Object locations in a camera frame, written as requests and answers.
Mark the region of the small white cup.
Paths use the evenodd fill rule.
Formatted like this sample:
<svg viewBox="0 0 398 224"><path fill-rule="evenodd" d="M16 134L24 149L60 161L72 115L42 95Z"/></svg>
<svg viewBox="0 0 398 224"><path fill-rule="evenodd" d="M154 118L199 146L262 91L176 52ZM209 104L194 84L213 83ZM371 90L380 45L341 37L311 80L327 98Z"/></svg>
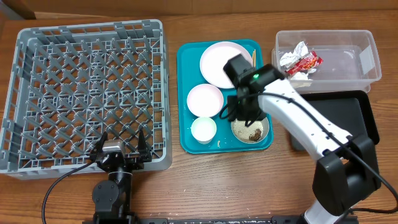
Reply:
<svg viewBox="0 0 398 224"><path fill-rule="evenodd" d="M200 144L208 144L215 137L216 123L208 117L199 117L191 125L191 134Z"/></svg>

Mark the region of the grey metal bowl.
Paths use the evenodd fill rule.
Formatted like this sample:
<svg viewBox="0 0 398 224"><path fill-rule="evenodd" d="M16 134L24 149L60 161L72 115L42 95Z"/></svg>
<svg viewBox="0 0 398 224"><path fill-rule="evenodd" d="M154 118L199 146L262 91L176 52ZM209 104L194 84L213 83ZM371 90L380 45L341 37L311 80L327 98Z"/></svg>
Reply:
<svg viewBox="0 0 398 224"><path fill-rule="evenodd" d="M263 120L261 120L260 121L261 123L262 123L262 125L263 125L263 128L264 128L264 131L263 131L263 133L262 133L262 136L261 136L261 138L260 138L260 140L258 141L258 142L261 142L263 139L265 139L265 137L268 135L268 132L269 132L269 121L268 121L268 119L267 118L264 118ZM243 143L246 143L246 144L254 144L254 143L258 143L258 142L243 142Z"/></svg>

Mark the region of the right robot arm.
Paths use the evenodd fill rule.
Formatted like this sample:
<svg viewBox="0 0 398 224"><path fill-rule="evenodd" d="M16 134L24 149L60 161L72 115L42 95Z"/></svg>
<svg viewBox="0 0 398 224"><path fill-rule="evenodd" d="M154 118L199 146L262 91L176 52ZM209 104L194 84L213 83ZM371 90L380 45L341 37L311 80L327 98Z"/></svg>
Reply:
<svg viewBox="0 0 398 224"><path fill-rule="evenodd" d="M381 187L373 141L353 136L325 118L272 65L255 69L238 58L223 67L237 95L224 107L229 120L249 127L269 114L279 120L316 162L314 204L302 223L338 223L354 206Z"/></svg>

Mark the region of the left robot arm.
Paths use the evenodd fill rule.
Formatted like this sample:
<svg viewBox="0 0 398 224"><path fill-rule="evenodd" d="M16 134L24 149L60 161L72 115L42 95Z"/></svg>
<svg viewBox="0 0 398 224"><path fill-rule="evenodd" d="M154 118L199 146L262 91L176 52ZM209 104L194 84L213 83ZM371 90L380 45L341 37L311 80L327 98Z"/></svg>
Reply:
<svg viewBox="0 0 398 224"><path fill-rule="evenodd" d="M108 179L93 189L93 223L139 223L139 218L131 211L132 172L142 170L144 164L152 160L143 130L139 131L137 151L137 157L127 158L123 142L110 141L107 133L96 142L90 159L108 173Z"/></svg>

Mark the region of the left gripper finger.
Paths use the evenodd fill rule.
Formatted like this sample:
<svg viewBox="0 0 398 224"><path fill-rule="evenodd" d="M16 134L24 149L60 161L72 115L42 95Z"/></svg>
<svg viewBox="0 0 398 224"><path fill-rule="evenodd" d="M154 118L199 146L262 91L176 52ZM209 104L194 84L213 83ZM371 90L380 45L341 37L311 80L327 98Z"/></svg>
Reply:
<svg viewBox="0 0 398 224"><path fill-rule="evenodd" d="M93 154L98 155L99 153L103 152L103 146L104 143L108 140L108 134L105 131L100 139L95 143L95 146L93 148Z"/></svg>
<svg viewBox="0 0 398 224"><path fill-rule="evenodd" d="M148 154L146 139L142 129L139 130L137 151L139 152L139 154Z"/></svg>

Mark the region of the white rice pile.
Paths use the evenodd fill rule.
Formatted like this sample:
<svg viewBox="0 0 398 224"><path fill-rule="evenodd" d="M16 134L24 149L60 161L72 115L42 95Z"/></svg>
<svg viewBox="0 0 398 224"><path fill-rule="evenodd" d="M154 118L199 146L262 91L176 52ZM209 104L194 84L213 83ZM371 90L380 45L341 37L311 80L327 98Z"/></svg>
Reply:
<svg viewBox="0 0 398 224"><path fill-rule="evenodd" d="M244 121L235 120L231 123L231 128L234 135L243 142L252 142L249 140L249 135L254 132L256 129L260 129L263 133L264 128L260 121L255 121L250 126L245 126Z"/></svg>

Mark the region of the white napkin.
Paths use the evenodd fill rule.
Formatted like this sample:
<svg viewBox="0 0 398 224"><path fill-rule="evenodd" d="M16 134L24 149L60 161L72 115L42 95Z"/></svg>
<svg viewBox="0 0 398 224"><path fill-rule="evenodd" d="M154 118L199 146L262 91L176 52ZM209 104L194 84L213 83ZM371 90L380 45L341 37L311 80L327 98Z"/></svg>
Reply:
<svg viewBox="0 0 398 224"><path fill-rule="evenodd" d="M308 47L304 41L301 41L296 45L293 52L287 52L281 56L279 60L280 66L286 71L288 68L295 65L302 57L306 56L306 54L308 54ZM311 68L309 72L295 72L293 75L288 75L288 79L311 81L312 79L309 79L308 75L315 71L315 68Z"/></svg>

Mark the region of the red snack wrapper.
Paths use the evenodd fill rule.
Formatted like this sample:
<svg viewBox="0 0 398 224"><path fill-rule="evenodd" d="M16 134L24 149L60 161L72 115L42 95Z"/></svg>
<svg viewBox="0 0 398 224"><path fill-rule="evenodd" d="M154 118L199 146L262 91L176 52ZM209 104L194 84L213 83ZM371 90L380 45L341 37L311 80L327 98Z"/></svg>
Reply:
<svg viewBox="0 0 398 224"><path fill-rule="evenodd" d="M304 55L293 65L288 67L285 72L289 75L294 75L297 72L302 72L305 70L310 70L317 67L323 63L323 59L317 55L315 51L310 51L308 54Z"/></svg>

